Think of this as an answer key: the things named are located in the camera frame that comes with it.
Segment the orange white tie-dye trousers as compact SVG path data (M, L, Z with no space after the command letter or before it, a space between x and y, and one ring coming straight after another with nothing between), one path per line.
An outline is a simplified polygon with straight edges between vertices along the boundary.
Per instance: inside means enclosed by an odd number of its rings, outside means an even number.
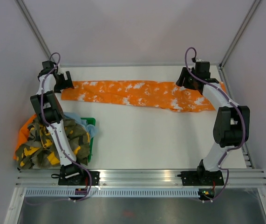
M74 81L74 88L62 91L61 100L155 107L174 112L214 111L209 100L196 90L174 82L145 80Z

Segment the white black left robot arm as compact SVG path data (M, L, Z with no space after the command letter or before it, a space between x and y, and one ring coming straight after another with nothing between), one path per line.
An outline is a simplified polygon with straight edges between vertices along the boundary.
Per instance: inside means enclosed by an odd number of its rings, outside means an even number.
M46 126L54 141L61 166L60 179L81 185L85 180L85 173L67 139L64 113L55 95L64 89L74 88L70 72L60 73L59 64L48 60L42 62L38 80L39 89L30 97L30 101L39 122Z

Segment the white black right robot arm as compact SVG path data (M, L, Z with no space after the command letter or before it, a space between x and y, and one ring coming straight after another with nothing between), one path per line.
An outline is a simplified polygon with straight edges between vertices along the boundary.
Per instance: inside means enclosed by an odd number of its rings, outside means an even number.
M241 148L248 140L250 109L240 106L225 93L219 81L211 77L208 61L197 58L192 61L192 67L182 68L176 85L198 91L217 111L212 131L214 144L196 172L198 183L206 185L222 169L221 165L229 152Z

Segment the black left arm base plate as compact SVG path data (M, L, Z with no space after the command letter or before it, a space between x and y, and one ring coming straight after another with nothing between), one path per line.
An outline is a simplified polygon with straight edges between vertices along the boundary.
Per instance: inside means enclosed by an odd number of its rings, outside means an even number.
M58 180L58 185L61 186L98 186L100 180L100 172L89 171L90 176L86 171L78 174L68 175L61 173Z

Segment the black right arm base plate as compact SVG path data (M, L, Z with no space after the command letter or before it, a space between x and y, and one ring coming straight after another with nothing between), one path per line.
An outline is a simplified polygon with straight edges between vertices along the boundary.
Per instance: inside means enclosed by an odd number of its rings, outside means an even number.
M183 186L223 186L224 179L221 171L205 172L199 174L197 171L182 171L177 177L181 178Z

